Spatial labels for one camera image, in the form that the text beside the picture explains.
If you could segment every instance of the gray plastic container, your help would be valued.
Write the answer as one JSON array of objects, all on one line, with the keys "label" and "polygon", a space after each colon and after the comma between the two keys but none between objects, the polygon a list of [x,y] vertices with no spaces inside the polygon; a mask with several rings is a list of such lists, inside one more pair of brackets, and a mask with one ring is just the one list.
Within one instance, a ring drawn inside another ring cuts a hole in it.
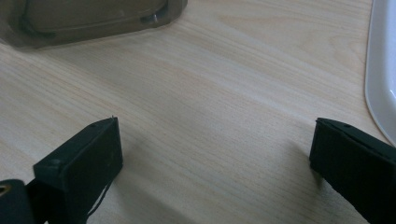
[{"label": "gray plastic container", "polygon": [[0,0],[0,41],[41,48],[155,28],[187,0]]}]

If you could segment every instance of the light wood surface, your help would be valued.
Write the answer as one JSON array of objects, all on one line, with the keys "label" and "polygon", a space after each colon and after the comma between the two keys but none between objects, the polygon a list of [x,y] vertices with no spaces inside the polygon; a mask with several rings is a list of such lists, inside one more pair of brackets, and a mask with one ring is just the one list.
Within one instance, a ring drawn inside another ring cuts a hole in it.
[{"label": "light wood surface", "polygon": [[190,0],[155,30],[0,45],[0,179],[28,183],[114,115],[125,166],[89,223],[366,223],[308,155],[317,117],[384,140],[363,95],[371,4]]}]

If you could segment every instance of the white tray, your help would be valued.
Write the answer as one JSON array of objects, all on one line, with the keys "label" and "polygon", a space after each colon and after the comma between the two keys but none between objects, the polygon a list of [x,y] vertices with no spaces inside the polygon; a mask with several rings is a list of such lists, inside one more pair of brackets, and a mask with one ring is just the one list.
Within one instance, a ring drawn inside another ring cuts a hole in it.
[{"label": "white tray", "polygon": [[396,146],[396,0],[373,2],[365,89],[376,124]]}]

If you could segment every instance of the black rectangular object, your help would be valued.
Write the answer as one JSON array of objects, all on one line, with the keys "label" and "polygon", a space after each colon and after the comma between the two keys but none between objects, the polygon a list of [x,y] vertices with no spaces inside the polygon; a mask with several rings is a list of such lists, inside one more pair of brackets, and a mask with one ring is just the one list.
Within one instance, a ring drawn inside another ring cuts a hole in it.
[{"label": "black rectangular object", "polygon": [[51,190],[49,223],[84,223],[121,168],[117,118],[89,125],[35,164],[35,181]]},{"label": "black rectangular object", "polygon": [[309,159],[370,223],[396,223],[396,148],[348,124],[318,119]]}]

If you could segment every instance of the wood grain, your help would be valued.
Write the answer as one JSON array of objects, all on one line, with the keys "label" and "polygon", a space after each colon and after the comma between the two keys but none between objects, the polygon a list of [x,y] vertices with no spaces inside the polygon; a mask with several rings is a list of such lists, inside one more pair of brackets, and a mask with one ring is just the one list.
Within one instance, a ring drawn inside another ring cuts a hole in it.
[{"label": "wood grain", "polygon": [[308,155],[317,117],[384,140],[363,96],[371,4],[190,0],[155,30],[1,45],[0,179],[27,183],[114,115],[125,166],[89,223],[365,223]]}]

